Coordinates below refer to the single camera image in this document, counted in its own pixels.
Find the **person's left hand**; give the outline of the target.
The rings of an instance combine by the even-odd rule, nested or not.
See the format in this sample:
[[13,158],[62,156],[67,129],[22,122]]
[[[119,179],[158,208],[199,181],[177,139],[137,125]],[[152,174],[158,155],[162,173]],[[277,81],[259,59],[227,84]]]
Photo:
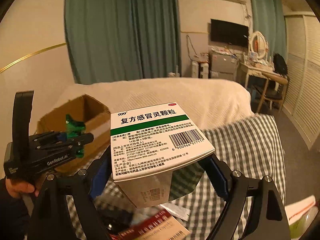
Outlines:
[[35,197],[39,195],[40,189],[44,182],[44,178],[38,178],[34,183],[29,183],[21,179],[5,179],[5,187],[8,194],[13,198],[21,198],[22,194],[33,194]]

